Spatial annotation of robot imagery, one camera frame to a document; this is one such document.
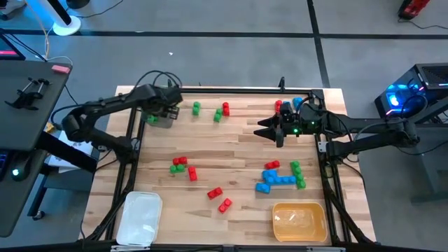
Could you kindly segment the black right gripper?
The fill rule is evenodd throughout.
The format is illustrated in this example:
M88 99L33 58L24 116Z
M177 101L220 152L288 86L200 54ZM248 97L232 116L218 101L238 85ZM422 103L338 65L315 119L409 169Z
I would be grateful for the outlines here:
M277 139L275 128L278 124L284 136L317 133L317 113L316 109L308 103L299 106L297 111L293 111L290 104L282 104L279 117L271 117L258 121L258 125L268 127L257 129L253 133L256 136L269 140Z

